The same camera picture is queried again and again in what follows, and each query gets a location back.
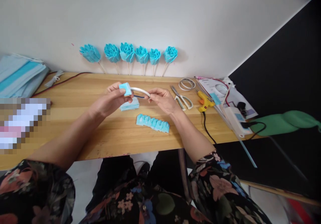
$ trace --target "power strip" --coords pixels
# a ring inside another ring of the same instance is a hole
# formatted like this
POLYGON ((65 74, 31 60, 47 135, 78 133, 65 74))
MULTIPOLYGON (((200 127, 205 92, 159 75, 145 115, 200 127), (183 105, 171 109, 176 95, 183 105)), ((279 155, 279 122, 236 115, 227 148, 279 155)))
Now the power strip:
POLYGON ((225 116, 229 120, 232 125, 235 133, 239 135, 239 137, 244 138, 245 135, 252 134, 252 130, 250 128, 245 128, 242 126, 243 123, 246 123, 243 118, 240 110, 236 107, 226 107, 224 108, 225 116))

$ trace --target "floor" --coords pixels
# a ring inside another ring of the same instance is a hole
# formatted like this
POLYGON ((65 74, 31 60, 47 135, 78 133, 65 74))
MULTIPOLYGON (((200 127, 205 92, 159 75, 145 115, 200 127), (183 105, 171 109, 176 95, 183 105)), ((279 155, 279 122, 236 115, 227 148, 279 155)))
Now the floor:
MULTIPOLYGON (((154 162, 158 152, 142 153, 131 155, 134 160, 134 166, 138 172, 144 162, 150 165, 154 162)), ((99 171, 102 159, 85 160, 75 162, 67 173, 73 178, 76 188, 76 201, 73 210, 73 223, 78 223, 85 216, 85 207, 92 197, 91 190, 93 189, 97 172, 99 171)), ((243 185, 244 190, 251 198, 263 209, 272 223, 288 224, 287 214, 284 209, 282 199, 272 193, 264 192, 259 189, 250 188, 248 185, 243 185)))

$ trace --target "yellow glue gun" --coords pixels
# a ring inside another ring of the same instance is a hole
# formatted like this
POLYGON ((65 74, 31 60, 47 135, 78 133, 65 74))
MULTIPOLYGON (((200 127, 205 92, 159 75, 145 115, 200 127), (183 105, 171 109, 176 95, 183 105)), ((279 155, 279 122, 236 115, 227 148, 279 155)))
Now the yellow glue gun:
POLYGON ((208 107, 213 107, 215 105, 214 101, 212 101, 205 93, 198 90, 196 91, 197 91, 197 95, 201 98, 199 102, 203 104, 203 106, 198 109, 199 112, 205 112, 208 107))

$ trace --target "woman's right hand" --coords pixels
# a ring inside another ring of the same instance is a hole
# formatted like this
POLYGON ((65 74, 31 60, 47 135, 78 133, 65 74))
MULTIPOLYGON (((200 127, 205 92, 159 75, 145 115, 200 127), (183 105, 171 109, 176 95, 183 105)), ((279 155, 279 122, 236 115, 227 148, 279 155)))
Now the woman's right hand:
POLYGON ((147 92, 150 94, 150 99, 148 99, 148 96, 145 96, 145 99, 148 99, 149 103, 152 100, 155 101, 166 114, 171 115, 176 111, 182 111, 167 89, 153 88, 147 92))

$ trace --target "wooden table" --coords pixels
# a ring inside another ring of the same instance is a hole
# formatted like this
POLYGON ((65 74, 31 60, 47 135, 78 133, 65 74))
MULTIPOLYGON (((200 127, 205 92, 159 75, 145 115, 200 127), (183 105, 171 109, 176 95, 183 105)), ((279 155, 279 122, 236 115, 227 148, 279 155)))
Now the wooden table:
MULTIPOLYGON (((74 75, 76 73, 65 73, 58 82, 74 75)), ((44 83, 50 80, 52 76, 53 74, 49 75, 44 83)), ((183 92, 178 87, 180 80, 181 78, 85 73, 52 88, 37 96, 38 98, 51 98, 51 111, 47 118, 50 121, 40 121, 39 126, 35 127, 33 133, 30 133, 30 138, 26 138, 25 143, 18 145, 20 149, 8 150, 6 155, 1 155, 0 170, 12 168, 35 149, 57 137, 100 96, 107 86, 117 81, 128 82, 131 87, 144 90, 153 87, 170 89, 170 85, 173 85, 179 93, 187 96, 193 102, 194 107, 191 110, 186 110, 185 113, 196 128, 212 142, 202 127, 204 119, 198 111, 201 104, 198 102, 199 97, 196 91, 183 92)), ((45 87, 42 84, 37 92, 44 89, 45 87)), ((124 112, 118 109, 107 117, 93 133, 77 160, 182 148, 181 138, 171 119, 155 103, 149 104, 144 99, 139 99, 139 103, 138 109, 124 112), (167 121, 170 124, 169 134, 136 125, 138 114, 167 121)), ((206 127, 217 143, 237 141, 236 136, 226 126, 214 108, 209 108, 206 111, 206 127)))

